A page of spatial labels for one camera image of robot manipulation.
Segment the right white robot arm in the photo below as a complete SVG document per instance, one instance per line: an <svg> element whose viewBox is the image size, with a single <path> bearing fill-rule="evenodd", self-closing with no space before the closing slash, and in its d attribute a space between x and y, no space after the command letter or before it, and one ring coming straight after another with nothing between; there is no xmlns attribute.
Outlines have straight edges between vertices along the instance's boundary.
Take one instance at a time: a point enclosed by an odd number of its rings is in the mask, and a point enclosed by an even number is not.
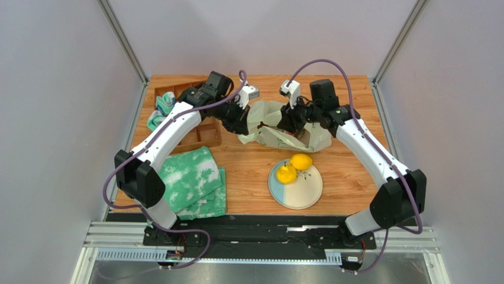
<svg viewBox="0 0 504 284"><path fill-rule="evenodd" d="M347 217L339 228L343 234L360 236L388 229L418 217L424 210L427 178L421 170L410 170L394 158L374 138L364 121L350 105L341 105L329 79L309 85L311 99L301 95L301 85L286 80L280 94L289 102L281 109L277 127L297 133L306 123L318 123L343 143L368 171L378 191L368 208Z"/></svg>

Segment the yellow fake lemon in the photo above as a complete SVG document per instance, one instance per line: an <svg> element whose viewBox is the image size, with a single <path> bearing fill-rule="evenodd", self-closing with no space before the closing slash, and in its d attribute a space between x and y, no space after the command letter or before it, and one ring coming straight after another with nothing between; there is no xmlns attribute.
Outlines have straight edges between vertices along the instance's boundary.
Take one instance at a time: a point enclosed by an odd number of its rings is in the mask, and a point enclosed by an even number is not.
<svg viewBox="0 0 504 284"><path fill-rule="evenodd" d="M296 170L298 171L304 171L309 169L312 164L313 160L310 156L307 154L303 153L298 153L294 154L290 159L289 159L290 165L292 165Z"/></svg>

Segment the yellow fake pear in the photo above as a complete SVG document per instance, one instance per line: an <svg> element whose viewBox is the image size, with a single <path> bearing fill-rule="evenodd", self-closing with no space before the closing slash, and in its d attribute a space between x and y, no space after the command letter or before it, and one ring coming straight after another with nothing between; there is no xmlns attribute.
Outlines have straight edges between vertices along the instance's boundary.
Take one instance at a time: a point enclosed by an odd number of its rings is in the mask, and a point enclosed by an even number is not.
<svg viewBox="0 0 504 284"><path fill-rule="evenodd" d="M276 171L275 177L282 184L293 183L297 178L297 170L291 165L284 162Z"/></svg>

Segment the avocado print plastic bag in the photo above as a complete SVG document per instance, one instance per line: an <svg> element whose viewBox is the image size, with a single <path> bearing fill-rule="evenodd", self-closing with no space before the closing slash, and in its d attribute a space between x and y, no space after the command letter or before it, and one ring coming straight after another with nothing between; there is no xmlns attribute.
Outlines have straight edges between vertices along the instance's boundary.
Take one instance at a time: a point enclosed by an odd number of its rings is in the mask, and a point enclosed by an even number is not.
<svg viewBox="0 0 504 284"><path fill-rule="evenodd" d="M247 115L247 135L239 135L243 143L256 142L262 146L314 153L332 144L332 136L319 124L306 123L302 131L289 134L277 128L281 119L282 103L259 100L251 104Z"/></svg>

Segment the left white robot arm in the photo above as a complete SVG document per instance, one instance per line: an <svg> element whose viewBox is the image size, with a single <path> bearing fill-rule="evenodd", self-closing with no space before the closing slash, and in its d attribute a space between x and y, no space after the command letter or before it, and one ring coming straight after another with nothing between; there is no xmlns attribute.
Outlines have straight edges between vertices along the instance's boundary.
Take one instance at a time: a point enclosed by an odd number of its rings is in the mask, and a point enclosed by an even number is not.
<svg viewBox="0 0 504 284"><path fill-rule="evenodd" d="M247 83L244 70L238 75L241 84L233 93L228 92L232 79L218 72L211 72L204 83L186 88L167 118L143 142L114 157L115 169L107 181L115 179L117 187L163 231L173 232L177 215L163 197L166 185L158 171L176 146L206 117L221 120L231 133L247 132L248 99L255 88Z"/></svg>

